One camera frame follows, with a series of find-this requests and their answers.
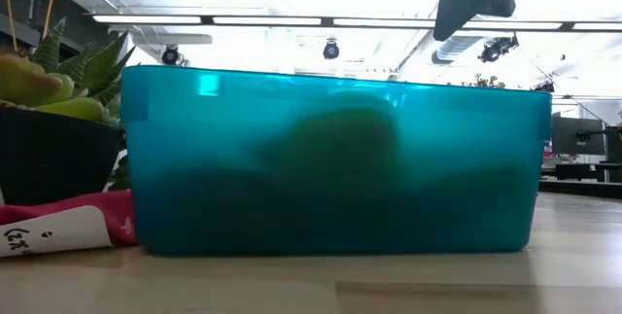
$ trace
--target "wooden table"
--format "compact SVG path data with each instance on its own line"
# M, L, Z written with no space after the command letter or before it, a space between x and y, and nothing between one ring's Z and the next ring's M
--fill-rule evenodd
M518 254L0 261L6 314L622 313L622 205L542 194Z

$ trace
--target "container rim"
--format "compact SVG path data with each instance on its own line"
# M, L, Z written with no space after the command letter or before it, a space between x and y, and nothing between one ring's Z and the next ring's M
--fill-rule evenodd
M331 77L331 76L322 76L322 75L293 75L293 74L282 74L276 72L260 72L260 71L247 71L247 70L225 70L225 69L211 69L211 68L199 68L199 67L180 67L180 66L171 66L171 65L133 65L127 66L123 69L123 74L129 70L136 69L175 69L179 72L196 72L196 71L215 71L227 74L249 74L249 75L263 75L263 76L273 76L273 77L297 77L297 78L306 78L306 79L330 79L330 80L343 80L346 82L357 82L357 83L374 83L374 84L392 84L392 85L400 85L401 87L455 87L461 89L471 89L471 90L480 90L480 91L505 91L505 92L516 92L522 93L529 96L546 96L553 99L553 95L551 93L545 91L537 91L530 89L505 89L505 88L492 88L492 87L464 87L464 86L454 86L454 85L436 85L436 84L422 84L422 83L414 83L414 82L399 82L399 81L374 81L374 80L359 80L353 78L345 78L345 77Z

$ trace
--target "teal plastic bin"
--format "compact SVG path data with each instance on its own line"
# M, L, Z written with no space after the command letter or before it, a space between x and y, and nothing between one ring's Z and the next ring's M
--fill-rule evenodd
M508 252L547 93L167 66L123 71L136 234L166 255Z

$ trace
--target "dark planter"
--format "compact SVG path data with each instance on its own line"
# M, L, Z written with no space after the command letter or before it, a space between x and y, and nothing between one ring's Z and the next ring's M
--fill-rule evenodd
M15 108L0 109L0 189L6 204L37 205L101 192L120 128Z

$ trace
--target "ceiling light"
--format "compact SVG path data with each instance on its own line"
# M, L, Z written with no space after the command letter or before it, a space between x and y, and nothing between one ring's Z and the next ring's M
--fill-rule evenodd
M93 19L101 23L119 24L200 24L201 17L97 15Z
M215 24L319 25L318 17L214 17Z
M609 31L622 31L622 24L619 21L615 21L614 23L607 22L580 22L576 23L572 29L576 30L609 30Z
M380 26L380 27L411 27L434 28L434 20L407 20L407 19L375 19L375 18L336 18L336 25L348 26Z
M560 22L517 22L517 21L469 21L465 23L463 29L502 29L508 31L516 30L556 30L562 27Z

